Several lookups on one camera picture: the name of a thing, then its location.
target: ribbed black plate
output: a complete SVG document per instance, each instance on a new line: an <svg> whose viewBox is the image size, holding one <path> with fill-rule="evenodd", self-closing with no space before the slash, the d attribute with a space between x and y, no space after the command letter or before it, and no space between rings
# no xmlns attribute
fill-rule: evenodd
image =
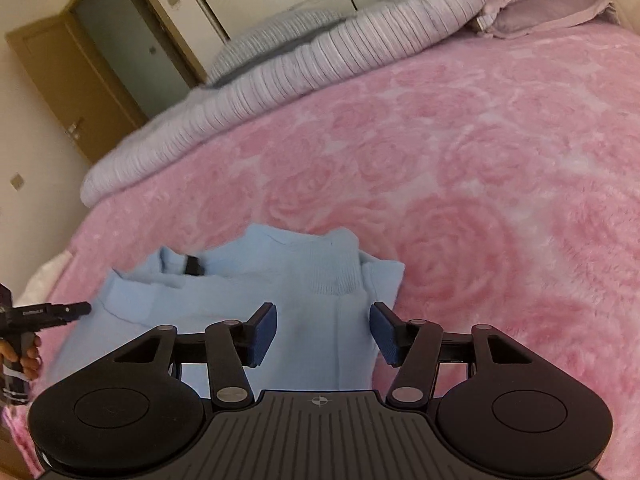
<svg viewBox="0 0 640 480"><path fill-rule="evenodd" d="M48 473L45 480L64 477ZM425 418L373 392L265 392L220 413L200 441L140 480L490 480L457 459ZM593 472L574 480L597 480Z"/></svg>

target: light blue sweater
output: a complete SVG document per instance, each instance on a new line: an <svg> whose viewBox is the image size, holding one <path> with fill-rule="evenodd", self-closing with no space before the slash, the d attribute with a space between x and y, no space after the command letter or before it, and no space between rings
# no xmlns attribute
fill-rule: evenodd
<svg viewBox="0 0 640 480"><path fill-rule="evenodd" d="M197 255L205 276L183 275L186 257L162 248L133 272L111 271L46 375L53 384L160 324L202 332L247 320L276 304L278 331L262 365L246 368L261 390L370 388L377 347L369 333L374 301L395 303L404 265L358 250L347 229L325 236L251 225L244 236ZM182 380L209 396L206 365Z"/></svg>

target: hand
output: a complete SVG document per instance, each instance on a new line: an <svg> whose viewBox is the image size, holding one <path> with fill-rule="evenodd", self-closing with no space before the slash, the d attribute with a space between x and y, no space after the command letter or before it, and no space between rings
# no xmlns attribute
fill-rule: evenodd
<svg viewBox="0 0 640 480"><path fill-rule="evenodd" d="M33 346L27 350L27 355L20 359L20 364L24 369L24 374L31 381L37 379L40 375L40 352L38 351L38 347L41 344L41 339L36 336L33 340ZM18 362L18 354L16 354L11 345L3 339L0 339L0 357L8 359L12 363Z"/></svg>

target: rose pattern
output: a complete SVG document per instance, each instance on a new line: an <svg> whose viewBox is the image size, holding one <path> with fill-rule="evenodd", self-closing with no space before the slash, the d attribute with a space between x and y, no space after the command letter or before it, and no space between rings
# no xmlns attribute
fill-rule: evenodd
<svg viewBox="0 0 640 480"><path fill-rule="evenodd" d="M50 299L86 300L110 267L162 244L202 250L252 221L345 226L406 264L403 319L491 323L601 394L616 425L600 472L636 480L639 52L638 36L605 23L463 34L316 92L103 200ZM44 332L45 364L71 329ZM379 361L374 386L394 372ZM26 410L10 424L39 474Z"/></svg>

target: crosshair logo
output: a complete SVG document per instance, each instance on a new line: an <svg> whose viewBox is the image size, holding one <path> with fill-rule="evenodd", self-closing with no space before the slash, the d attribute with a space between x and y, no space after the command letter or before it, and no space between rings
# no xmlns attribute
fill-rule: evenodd
<svg viewBox="0 0 640 480"><path fill-rule="evenodd" d="M314 403L318 408L322 408L325 404L331 402L329 399L323 396L317 396L311 399L311 402Z"/></svg>

